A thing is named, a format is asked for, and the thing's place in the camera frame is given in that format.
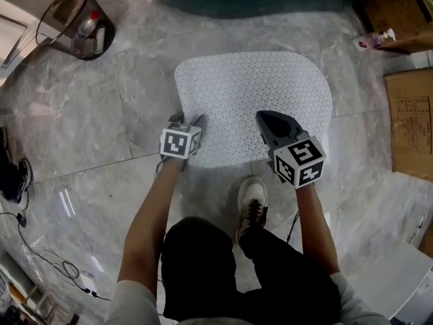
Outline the cluttered low rack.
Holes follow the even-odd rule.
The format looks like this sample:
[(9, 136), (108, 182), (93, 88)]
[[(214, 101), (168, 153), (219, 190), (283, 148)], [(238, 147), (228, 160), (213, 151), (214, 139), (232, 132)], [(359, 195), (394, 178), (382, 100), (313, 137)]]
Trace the cluttered low rack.
[(5, 251), (0, 252), (0, 278), (18, 310), (35, 325), (84, 325), (84, 317), (60, 301), (53, 288), (33, 281)]

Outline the white dotted bath mat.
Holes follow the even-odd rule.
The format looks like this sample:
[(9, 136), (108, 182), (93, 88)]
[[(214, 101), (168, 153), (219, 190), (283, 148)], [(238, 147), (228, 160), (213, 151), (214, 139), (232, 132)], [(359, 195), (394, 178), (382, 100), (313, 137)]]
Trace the white dotted bath mat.
[(185, 121), (204, 116), (200, 148), (189, 164), (218, 168), (268, 157), (256, 113), (273, 110), (295, 118), (321, 139), (333, 104), (321, 70), (287, 51), (253, 51), (191, 58), (177, 66), (175, 83)]

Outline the clear bottle red cap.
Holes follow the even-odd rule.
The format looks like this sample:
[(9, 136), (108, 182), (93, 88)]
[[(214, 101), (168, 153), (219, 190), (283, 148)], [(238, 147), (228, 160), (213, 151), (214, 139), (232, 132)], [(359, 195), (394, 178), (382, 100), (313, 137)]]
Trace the clear bottle red cap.
[(98, 20), (99, 20), (99, 11), (96, 9), (92, 10), (91, 13), (87, 16), (87, 18), (84, 19), (79, 25), (76, 32), (76, 37), (87, 39), (91, 35), (91, 33), (96, 29)]

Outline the person's left forearm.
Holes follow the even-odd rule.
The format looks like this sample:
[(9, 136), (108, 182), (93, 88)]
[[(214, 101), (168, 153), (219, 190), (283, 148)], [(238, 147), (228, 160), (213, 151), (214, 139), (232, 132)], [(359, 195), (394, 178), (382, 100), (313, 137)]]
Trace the person's left forearm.
[(182, 160), (164, 162), (127, 232), (118, 281), (130, 280), (157, 294), (158, 264)]

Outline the person's right forearm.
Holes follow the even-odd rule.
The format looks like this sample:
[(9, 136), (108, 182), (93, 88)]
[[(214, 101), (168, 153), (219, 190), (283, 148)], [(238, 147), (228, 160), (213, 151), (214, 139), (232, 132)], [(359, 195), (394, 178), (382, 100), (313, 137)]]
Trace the person's right forearm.
[(296, 189), (303, 254), (327, 274), (340, 272), (336, 246), (325, 220), (315, 186), (310, 183)]

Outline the white pump bottle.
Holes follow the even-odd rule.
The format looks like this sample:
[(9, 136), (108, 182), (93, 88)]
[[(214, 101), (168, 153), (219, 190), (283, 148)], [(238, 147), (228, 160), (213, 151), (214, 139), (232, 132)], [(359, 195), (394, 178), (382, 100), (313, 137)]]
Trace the white pump bottle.
[(375, 31), (352, 39), (352, 44), (359, 51), (368, 49), (377, 49), (381, 46), (387, 45), (396, 41), (394, 31), (389, 28), (385, 31)]

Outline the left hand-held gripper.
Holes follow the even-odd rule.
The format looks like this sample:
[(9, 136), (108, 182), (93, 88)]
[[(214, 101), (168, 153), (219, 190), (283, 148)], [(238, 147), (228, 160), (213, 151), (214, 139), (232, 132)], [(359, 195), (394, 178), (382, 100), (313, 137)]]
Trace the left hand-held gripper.
[(160, 156), (164, 163), (170, 158), (182, 160), (181, 171), (186, 168), (187, 161), (194, 156), (201, 146), (201, 137), (206, 127), (206, 115), (196, 117), (191, 125), (184, 124), (184, 113), (173, 114), (160, 136)]

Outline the large cardboard box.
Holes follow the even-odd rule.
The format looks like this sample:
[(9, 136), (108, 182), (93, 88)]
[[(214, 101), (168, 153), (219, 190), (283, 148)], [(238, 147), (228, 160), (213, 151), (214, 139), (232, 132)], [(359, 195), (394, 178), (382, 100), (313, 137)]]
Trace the large cardboard box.
[(433, 67), (384, 77), (392, 170), (433, 182)]

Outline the person's white sneaker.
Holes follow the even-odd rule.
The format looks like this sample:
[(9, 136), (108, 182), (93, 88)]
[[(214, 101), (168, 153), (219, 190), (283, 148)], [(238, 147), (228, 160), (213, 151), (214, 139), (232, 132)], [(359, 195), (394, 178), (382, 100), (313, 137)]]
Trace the person's white sneaker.
[(264, 228), (267, 220), (267, 187), (259, 177), (247, 177), (237, 193), (237, 205), (240, 223), (236, 241), (241, 246), (241, 239), (248, 232)]

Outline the small cardboard box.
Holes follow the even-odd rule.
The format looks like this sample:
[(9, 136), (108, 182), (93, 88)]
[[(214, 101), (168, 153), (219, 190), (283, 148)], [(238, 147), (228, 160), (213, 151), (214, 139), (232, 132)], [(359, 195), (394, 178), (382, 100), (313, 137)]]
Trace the small cardboard box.
[(352, 0), (352, 6), (374, 48), (433, 51), (433, 0)]

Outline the dark storage basket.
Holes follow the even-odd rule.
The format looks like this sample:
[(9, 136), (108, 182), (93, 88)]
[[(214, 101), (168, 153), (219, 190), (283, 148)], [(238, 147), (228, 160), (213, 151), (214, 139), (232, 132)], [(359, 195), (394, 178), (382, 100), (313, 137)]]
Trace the dark storage basket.
[[(81, 22), (95, 9), (99, 11), (96, 29), (87, 39), (76, 37)], [(80, 60), (94, 60), (111, 46), (115, 28), (96, 0), (53, 0), (39, 22), (37, 33), (46, 36), (39, 46), (56, 49)]]

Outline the person's black trousers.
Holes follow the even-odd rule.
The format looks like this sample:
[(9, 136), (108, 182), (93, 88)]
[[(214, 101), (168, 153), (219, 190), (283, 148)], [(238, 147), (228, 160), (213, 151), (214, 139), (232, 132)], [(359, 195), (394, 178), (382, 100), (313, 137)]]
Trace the person's black trousers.
[(240, 247), (260, 289), (237, 290), (232, 239), (211, 222), (187, 217), (162, 246), (164, 317), (235, 318), (253, 325), (334, 325), (340, 293), (311, 259), (264, 228), (244, 234)]

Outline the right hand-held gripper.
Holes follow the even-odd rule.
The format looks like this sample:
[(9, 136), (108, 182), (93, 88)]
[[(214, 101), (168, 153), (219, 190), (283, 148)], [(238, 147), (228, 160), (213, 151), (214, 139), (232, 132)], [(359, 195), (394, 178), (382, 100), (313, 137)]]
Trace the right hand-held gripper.
[[(302, 131), (293, 117), (277, 111), (258, 111), (255, 119), (268, 147), (278, 147), (279, 138), (295, 138)], [(315, 136), (304, 134), (295, 142), (271, 148), (269, 158), (268, 165), (279, 181), (298, 189), (322, 178), (326, 154)]]

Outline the white panel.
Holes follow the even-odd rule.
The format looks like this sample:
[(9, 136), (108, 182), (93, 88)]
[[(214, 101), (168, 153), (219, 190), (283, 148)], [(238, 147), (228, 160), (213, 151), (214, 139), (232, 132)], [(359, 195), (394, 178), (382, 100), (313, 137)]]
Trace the white panel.
[(351, 279), (356, 294), (389, 320), (406, 305), (433, 268), (433, 259), (401, 242)]

